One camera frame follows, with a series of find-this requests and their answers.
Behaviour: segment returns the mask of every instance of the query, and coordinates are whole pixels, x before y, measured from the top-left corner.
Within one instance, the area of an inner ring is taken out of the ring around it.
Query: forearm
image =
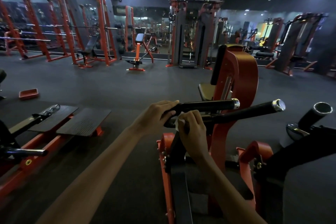
[[[37,224],[89,223],[140,135],[132,128],[95,159],[56,199]]]
[[[266,224],[229,182],[210,155],[195,161],[207,179],[223,214],[231,224]]]

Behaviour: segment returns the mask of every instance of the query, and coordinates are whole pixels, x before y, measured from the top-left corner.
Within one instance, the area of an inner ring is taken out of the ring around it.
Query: finger
[[[155,103],[156,105],[164,105],[164,104],[167,104],[167,103],[170,103],[171,101],[169,101],[169,100],[162,100],[162,101],[160,101],[160,102],[157,102],[157,103]]]
[[[163,104],[163,105],[161,105],[160,107],[161,107],[162,111],[164,112],[164,111],[167,111],[167,110],[173,108],[173,107],[174,107],[175,105],[177,105],[179,102],[180,102],[179,100],[176,100],[176,101],[174,101],[174,102],[170,102],[170,103]]]
[[[195,125],[198,125],[197,121],[196,121],[196,118],[195,118],[195,115],[192,111],[190,112],[187,112],[185,114],[185,120],[187,120],[190,124],[190,127],[191,126],[195,126]]]
[[[197,123],[199,125],[203,124],[202,116],[201,116],[199,110],[194,110],[194,111],[192,111],[192,113],[194,114]]]
[[[174,114],[176,114],[176,111],[167,112],[165,115],[162,116],[161,121],[165,124],[166,121],[169,120],[169,118]]]
[[[186,132],[184,131],[184,125],[185,125],[185,123],[181,119],[178,119],[177,123],[178,123],[178,131],[180,133],[180,136],[181,135],[185,136],[186,135]]]

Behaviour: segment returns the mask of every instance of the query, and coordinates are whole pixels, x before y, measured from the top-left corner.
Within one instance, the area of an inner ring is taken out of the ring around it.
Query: weight stack
[[[126,6],[125,13],[125,48],[131,52],[135,47],[133,7]]]

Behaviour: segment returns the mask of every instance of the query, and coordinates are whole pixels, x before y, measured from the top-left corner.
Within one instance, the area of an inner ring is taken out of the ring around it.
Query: black rubber floor
[[[7,73],[1,94],[8,97],[0,102],[0,119],[9,127],[54,104],[78,106],[79,111],[84,107],[111,110],[102,124],[103,137],[74,138],[23,188],[11,194],[0,210],[0,223],[6,224],[34,223],[150,103],[163,99],[200,101],[197,86],[211,78],[209,70],[166,68],[166,61],[151,64],[144,60],[145,72],[128,72],[130,64],[125,61],[110,67],[96,63],[91,69],[79,69],[71,65],[69,58],[54,62],[43,58],[21,61],[17,56],[0,58],[0,68]],[[253,140],[267,142],[277,151],[287,122],[297,121],[319,101],[336,106],[336,87],[331,79],[300,70],[291,78],[263,67],[259,68],[259,77],[254,103],[280,98],[287,109],[283,113],[237,122],[229,132],[229,153],[234,153],[237,146],[246,147]],[[39,90],[40,98],[20,102],[19,91],[32,88]],[[333,126],[335,121],[333,114],[321,123]],[[157,135],[139,142],[91,223],[167,222],[156,145],[159,138]],[[203,216],[194,221],[208,223]]]

